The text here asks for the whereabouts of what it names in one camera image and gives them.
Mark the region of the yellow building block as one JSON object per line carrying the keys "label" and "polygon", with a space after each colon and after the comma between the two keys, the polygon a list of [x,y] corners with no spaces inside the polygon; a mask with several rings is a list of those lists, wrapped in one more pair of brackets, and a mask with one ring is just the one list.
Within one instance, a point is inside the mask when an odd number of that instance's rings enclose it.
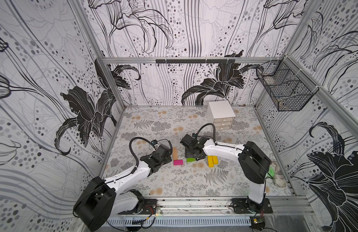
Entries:
{"label": "yellow building block", "polygon": [[207,156],[207,159],[208,159],[208,166],[210,168],[214,167],[213,157],[212,156]]}
{"label": "yellow building block", "polygon": [[219,161],[218,161],[218,157],[217,156],[212,156],[212,160],[213,160],[213,164],[214,165],[218,165]]}

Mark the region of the wooden building block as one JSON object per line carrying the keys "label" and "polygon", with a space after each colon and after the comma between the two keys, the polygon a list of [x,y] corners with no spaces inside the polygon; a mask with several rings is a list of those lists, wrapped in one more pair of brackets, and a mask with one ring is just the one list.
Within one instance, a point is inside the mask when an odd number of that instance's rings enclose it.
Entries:
{"label": "wooden building block", "polygon": [[173,155],[173,160],[178,160],[178,150],[176,147],[173,147],[172,155]]}

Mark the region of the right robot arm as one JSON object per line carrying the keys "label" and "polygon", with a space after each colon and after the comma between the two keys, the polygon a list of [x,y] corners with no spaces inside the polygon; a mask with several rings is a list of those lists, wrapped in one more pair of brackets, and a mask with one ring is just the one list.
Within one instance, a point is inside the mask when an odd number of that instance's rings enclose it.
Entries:
{"label": "right robot arm", "polygon": [[180,143],[185,147],[185,154],[190,158],[203,160],[209,156],[216,156],[239,163],[245,177],[249,180],[246,204],[253,211],[262,209],[271,160],[254,142],[232,145],[216,142],[210,137],[198,138],[187,134]]}

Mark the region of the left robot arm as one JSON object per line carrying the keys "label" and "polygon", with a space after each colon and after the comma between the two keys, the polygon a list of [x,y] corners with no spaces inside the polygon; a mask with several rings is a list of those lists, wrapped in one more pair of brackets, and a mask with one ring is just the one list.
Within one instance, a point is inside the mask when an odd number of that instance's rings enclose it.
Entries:
{"label": "left robot arm", "polygon": [[[141,158],[137,157],[132,148],[136,140],[147,142],[153,151]],[[170,140],[167,143],[166,146],[157,140],[149,141],[143,137],[131,139],[129,150],[135,165],[106,179],[99,176],[93,178],[73,206],[73,215],[94,232],[107,223],[111,215],[123,212],[139,214],[146,207],[145,198],[138,190],[130,187],[172,161],[173,146]]]}

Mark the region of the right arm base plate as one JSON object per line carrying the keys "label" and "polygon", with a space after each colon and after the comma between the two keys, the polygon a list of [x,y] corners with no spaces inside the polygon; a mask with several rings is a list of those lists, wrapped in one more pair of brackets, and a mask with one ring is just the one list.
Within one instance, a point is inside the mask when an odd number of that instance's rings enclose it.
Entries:
{"label": "right arm base plate", "polygon": [[232,198],[230,207],[236,214],[256,213],[272,214],[273,209],[268,198],[260,204],[251,201],[249,198]]}

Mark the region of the green building block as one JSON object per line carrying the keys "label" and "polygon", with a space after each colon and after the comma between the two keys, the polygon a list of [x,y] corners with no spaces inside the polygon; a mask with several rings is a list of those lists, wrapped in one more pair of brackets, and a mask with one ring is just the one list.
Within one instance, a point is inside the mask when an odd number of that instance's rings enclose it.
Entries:
{"label": "green building block", "polygon": [[196,159],[195,158],[187,158],[186,161],[187,161],[187,163],[190,163],[190,162],[195,162]]}

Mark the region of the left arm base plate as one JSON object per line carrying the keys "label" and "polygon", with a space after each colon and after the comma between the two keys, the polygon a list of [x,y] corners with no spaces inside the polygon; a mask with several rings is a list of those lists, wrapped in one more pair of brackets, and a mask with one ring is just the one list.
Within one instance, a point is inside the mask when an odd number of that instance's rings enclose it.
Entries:
{"label": "left arm base plate", "polygon": [[121,212],[119,215],[154,215],[156,214],[157,206],[157,199],[145,199],[143,202],[138,203],[138,206],[133,210]]}

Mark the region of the pink building block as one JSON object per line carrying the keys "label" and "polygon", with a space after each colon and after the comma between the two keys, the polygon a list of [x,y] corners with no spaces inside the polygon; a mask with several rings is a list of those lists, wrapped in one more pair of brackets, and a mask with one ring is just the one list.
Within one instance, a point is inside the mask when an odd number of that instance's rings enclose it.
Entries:
{"label": "pink building block", "polygon": [[183,164],[184,164],[184,161],[181,160],[181,159],[176,159],[176,160],[173,161],[174,166],[181,166]]}

